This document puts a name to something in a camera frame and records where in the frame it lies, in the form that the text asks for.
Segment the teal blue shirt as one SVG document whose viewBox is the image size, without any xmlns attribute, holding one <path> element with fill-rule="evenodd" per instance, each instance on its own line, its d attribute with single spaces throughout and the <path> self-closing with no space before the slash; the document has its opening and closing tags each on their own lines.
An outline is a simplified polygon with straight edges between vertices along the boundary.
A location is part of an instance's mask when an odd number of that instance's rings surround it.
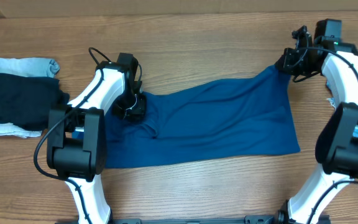
<svg viewBox="0 0 358 224">
<path fill-rule="evenodd" d="M 297 153 L 289 81 L 269 66 L 252 78 L 215 80 L 169 95 L 147 93 L 141 122 L 106 115 L 106 168 Z"/>
</svg>

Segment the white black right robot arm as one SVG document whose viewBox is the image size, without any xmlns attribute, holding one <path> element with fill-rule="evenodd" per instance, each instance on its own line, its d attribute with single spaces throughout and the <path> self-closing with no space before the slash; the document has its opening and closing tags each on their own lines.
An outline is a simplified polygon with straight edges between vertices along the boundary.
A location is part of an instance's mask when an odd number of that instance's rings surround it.
<svg viewBox="0 0 358 224">
<path fill-rule="evenodd" d="M 323 210 L 347 185 L 358 184 L 358 50 L 341 39 L 342 22 L 318 21 L 313 35 L 294 30 L 295 48 L 286 48 L 275 66 L 301 82 L 324 76 L 336 109 L 315 146 L 317 166 L 298 193 L 267 223 L 330 223 Z"/>
</svg>

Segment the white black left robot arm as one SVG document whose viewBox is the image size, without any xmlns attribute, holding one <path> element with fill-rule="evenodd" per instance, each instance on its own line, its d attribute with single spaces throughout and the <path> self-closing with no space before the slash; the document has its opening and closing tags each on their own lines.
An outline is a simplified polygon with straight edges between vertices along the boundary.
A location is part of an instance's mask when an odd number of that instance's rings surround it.
<svg viewBox="0 0 358 224">
<path fill-rule="evenodd" d="M 107 159 L 105 115 L 141 121 L 146 98 L 142 93 L 138 60 L 127 53 L 117 61 L 97 62 L 95 76 L 67 105 L 50 110 L 47 164 L 56 170 L 73 195 L 78 223 L 112 223 L 112 210 L 103 192 L 101 173 Z"/>
</svg>

